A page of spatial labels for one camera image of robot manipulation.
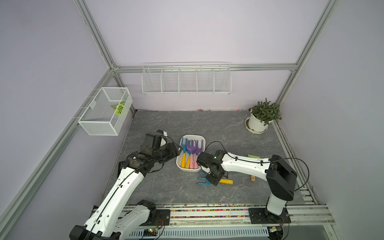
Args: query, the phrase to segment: black mounting plate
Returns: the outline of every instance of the black mounting plate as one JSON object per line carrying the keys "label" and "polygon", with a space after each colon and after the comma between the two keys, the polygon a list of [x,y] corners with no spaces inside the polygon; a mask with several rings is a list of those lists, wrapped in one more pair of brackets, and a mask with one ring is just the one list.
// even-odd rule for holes
{"label": "black mounting plate", "polygon": [[170,210],[169,209],[156,209],[156,215],[155,215],[155,221],[151,224],[141,224],[140,226],[161,226],[163,225],[161,222],[162,218],[164,221],[164,226],[169,226],[169,219],[170,219]]}
{"label": "black mounting plate", "polygon": [[284,223],[291,223],[291,218],[289,217],[288,211],[286,208],[283,208],[283,211],[281,213],[281,218],[279,218],[276,222],[268,221],[267,216],[265,215],[265,208],[258,207],[258,208],[250,208],[249,211],[249,218],[251,219],[251,224],[270,224],[270,223],[276,223],[281,224],[284,220]]}

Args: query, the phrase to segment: purple garden fork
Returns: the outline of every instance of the purple garden fork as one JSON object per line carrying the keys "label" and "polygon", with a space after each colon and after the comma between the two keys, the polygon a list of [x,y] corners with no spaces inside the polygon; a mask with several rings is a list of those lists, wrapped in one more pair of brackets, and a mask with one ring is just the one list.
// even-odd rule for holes
{"label": "purple garden fork", "polygon": [[195,169],[194,157],[193,157],[193,153],[195,153],[195,150],[196,150],[195,140],[191,140],[187,142],[187,150],[188,150],[190,159],[189,159],[189,165],[187,160],[187,164],[185,165],[185,168]]}

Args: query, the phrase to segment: green sticky note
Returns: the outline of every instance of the green sticky note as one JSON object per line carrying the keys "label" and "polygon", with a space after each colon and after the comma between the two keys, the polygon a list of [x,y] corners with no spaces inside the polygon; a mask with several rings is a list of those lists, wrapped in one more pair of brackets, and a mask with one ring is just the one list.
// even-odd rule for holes
{"label": "green sticky note", "polygon": [[250,154],[248,154],[248,157],[251,157],[251,158],[260,158],[260,157],[258,157],[258,156],[254,156],[254,155],[250,155]]}

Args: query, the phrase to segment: yellow handle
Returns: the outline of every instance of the yellow handle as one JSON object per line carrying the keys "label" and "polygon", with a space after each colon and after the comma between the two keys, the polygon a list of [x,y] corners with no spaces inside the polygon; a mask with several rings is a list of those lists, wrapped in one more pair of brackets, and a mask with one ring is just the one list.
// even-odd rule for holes
{"label": "yellow handle", "polygon": [[185,153],[183,153],[183,159],[181,160],[181,167],[185,168]]}
{"label": "yellow handle", "polygon": [[185,165],[185,168],[189,169],[189,164],[191,161],[191,155],[188,156],[187,164]]}
{"label": "yellow handle", "polygon": [[220,179],[219,182],[233,185],[233,180],[231,179]]}

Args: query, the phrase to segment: white wire basket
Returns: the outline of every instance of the white wire basket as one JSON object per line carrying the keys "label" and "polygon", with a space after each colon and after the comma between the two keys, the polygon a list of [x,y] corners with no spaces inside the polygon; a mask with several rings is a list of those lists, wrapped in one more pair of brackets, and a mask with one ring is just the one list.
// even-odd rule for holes
{"label": "white wire basket", "polygon": [[101,88],[78,120],[95,136],[117,136],[132,104],[128,88]]}
{"label": "white wire basket", "polygon": [[141,82],[146,95],[230,94],[232,88],[229,65],[148,67],[143,69]]}

